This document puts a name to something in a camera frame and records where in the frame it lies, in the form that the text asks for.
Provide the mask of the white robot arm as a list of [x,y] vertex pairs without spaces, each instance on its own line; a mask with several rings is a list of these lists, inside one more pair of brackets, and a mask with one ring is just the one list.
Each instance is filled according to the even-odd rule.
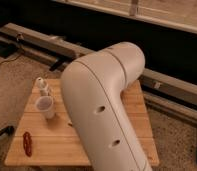
[[144,67],[142,50],[122,42],[74,60],[61,75],[65,108],[95,171],[152,171],[121,100]]

